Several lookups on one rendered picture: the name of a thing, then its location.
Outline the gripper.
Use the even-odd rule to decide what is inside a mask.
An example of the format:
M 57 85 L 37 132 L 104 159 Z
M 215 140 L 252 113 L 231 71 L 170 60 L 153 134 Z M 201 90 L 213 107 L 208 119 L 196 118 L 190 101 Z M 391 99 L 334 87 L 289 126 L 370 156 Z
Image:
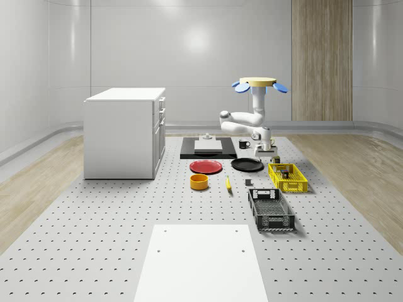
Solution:
M 277 153 L 278 148 L 277 146 L 272 146 L 269 150 L 263 150 L 263 146 L 262 145 L 256 145 L 254 147 L 254 156 L 257 158 L 261 158 L 261 157 L 276 157 L 278 155 Z

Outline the red plate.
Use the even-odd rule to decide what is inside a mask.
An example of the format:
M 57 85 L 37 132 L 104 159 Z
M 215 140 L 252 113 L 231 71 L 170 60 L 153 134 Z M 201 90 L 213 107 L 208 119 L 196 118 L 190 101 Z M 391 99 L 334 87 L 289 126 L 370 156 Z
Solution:
M 197 174 L 216 174 L 222 170 L 222 164 L 216 160 L 197 160 L 190 164 L 190 169 Z

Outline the white board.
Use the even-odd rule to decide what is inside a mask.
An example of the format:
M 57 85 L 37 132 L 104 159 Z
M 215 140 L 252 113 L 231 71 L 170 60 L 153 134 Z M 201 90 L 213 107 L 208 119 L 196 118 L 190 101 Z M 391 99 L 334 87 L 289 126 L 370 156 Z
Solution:
M 247 225 L 155 225 L 134 302 L 268 302 Z

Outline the black stove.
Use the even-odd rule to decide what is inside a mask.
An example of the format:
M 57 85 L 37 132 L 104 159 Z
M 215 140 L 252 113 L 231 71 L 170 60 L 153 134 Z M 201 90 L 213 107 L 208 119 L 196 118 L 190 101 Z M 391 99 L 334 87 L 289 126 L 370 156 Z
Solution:
M 231 137 L 217 137 L 222 142 L 222 152 L 220 153 L 200 153 L 195 152 L 196 137 L 184 137 L 180 152 L 180 159 L 236 159 L 237 154 Z

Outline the yellow bowl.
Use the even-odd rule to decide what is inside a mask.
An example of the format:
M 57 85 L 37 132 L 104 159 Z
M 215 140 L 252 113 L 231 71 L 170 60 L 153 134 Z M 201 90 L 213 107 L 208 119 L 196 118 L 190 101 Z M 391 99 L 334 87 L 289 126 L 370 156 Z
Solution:
M 190 187 L 194 190 L 204 190 L 208 187 L 208 176 L 205 174 L 193 174 L 190 177 Z

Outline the dark grey basket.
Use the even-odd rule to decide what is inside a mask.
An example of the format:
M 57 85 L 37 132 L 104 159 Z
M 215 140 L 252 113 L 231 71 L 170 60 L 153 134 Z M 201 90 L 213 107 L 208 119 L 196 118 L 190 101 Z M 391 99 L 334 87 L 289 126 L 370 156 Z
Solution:
M 295 214 L 279 189 L 249 189 L 248 200 L 260 230 L 293 230 Z

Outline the white cabinet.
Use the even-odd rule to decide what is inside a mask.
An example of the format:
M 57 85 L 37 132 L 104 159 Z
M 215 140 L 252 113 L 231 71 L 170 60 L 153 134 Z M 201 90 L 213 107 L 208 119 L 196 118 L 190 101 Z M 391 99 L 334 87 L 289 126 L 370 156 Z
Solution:
M 154 179 L 165 151 L 165 88 L 111 88 L 84 102 L 84 178 Z

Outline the black plate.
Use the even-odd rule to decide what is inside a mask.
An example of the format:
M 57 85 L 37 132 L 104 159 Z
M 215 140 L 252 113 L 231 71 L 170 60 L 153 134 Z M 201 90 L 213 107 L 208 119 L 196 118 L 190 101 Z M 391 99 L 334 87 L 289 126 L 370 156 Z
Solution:
M 231 162 L 231 166 L 242 172 L 258 172 L 264 169 L 264 164 L 260 160 L 252 158 L 238 158 Z

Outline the yellow basket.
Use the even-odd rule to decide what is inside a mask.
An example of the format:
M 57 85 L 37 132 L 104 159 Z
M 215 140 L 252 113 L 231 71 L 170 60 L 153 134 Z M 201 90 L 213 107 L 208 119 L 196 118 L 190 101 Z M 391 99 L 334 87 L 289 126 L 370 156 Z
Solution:
M 288 178 L 283 178 L 282 170 L 288 171 Z M 275 188 L 283 192 L 308 191 L 308 180 L 295 164 L 269 164 L 268 174 Z

